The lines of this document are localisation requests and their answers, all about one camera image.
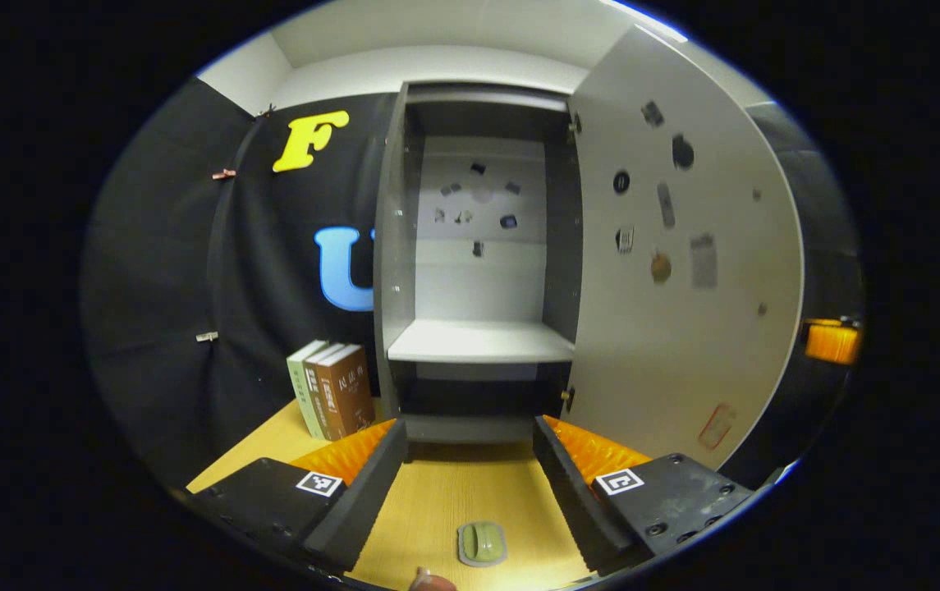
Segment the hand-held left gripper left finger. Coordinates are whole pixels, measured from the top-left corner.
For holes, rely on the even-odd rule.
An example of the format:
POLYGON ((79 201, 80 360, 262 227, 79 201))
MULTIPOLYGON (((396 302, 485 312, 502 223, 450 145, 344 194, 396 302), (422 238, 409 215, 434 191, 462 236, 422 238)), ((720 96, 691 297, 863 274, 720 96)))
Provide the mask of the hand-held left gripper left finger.
POLYGON ((391 419, 298 460, 250 461, 191 495, 190 507, 227 534, 326 573, 354 569, 407 454, 391 419))

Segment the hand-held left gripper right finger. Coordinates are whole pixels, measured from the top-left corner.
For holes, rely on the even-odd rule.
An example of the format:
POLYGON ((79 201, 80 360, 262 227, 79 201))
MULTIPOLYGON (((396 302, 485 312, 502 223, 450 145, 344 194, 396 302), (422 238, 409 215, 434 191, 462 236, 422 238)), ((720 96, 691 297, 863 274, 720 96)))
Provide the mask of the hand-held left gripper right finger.
POLYGON ((534 418, 534 456, 589 571, 613 575, 687 545, 754 490, 686 454, 649 459, 548 415, 534 418))

